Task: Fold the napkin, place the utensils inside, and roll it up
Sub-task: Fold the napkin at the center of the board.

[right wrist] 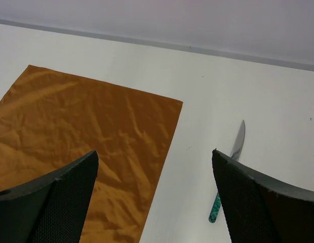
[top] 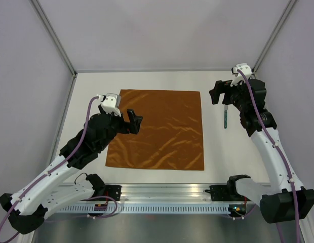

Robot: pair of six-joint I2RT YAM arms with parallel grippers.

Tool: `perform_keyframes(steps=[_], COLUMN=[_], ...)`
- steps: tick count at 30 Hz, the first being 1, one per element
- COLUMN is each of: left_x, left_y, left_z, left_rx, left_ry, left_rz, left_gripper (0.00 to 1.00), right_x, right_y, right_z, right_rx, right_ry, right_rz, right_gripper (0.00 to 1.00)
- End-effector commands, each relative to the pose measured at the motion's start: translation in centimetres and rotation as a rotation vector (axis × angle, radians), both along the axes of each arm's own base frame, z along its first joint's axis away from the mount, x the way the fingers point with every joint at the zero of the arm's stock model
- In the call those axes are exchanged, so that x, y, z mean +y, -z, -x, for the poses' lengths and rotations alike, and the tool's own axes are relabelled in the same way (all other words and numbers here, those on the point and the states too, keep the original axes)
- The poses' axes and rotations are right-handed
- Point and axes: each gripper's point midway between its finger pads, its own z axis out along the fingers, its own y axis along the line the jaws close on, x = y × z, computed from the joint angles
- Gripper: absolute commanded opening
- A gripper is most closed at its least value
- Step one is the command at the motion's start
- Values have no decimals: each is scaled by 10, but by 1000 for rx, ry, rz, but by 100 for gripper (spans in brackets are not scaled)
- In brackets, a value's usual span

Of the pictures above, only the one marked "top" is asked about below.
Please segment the green handled knife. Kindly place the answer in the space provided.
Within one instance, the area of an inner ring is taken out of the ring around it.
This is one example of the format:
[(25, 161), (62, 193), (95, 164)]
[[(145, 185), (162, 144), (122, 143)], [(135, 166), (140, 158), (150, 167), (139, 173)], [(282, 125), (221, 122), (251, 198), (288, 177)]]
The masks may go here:
[(228, 115), (228, 105), (224, 106), (224, 129), (227, 129), (227, 115)]

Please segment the brown satin napkin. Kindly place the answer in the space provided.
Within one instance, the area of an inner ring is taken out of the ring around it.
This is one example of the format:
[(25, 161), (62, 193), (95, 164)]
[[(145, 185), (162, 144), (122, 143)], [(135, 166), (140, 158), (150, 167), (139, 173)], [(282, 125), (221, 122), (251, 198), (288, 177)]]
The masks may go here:
[(201, 95), (198, 91), (121, 90), (120, 110), (143, 120), (138, 134), (118, 134), (109, 144), (107, 167), (204, 170)]

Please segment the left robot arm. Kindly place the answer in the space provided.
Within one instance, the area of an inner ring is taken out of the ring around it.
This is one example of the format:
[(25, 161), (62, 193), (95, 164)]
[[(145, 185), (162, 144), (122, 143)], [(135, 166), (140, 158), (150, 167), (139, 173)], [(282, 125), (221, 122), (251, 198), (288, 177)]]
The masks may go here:
[(143, 120), (133, 110), (127, 110), (129, 121), (114, 113), (86, 116), (84, 128), (61, 148), (51, 164), (20, 191), (0, 196), (0, 205), (7, 212), (7, 220), (20, 234), (39, 228), (59, 209), (79, 200), (101, 200), (106, 185), (97, 174), (89, 174), (85, 181), (69, 190), (53, 194), (58, 185), (82, 170), (108, 146), (117, 134), (138, 134)]

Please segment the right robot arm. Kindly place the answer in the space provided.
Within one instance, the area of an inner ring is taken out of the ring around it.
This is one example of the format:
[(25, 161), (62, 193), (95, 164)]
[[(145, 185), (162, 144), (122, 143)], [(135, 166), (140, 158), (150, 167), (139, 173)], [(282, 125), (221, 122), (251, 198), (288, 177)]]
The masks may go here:
[(240, 112), (241, 124), (258, 149), (270, 186), (264, 187), (248, 175), (234, 175), (227, 181), (226, 194), (232, 200), (244, 196), (257, 204), (267, 223), (304, 219), (314, 205), (314, 190), (304, 187), (286, 158), (275, 119), (265, 108), (265, 83), (250, 79), (249, 84), (251, 89), (243, 81), (232, 86), (229, 80), (219, 80), (209, 94), (213, 104), (218, 104), (223, 94), (222, 103)]

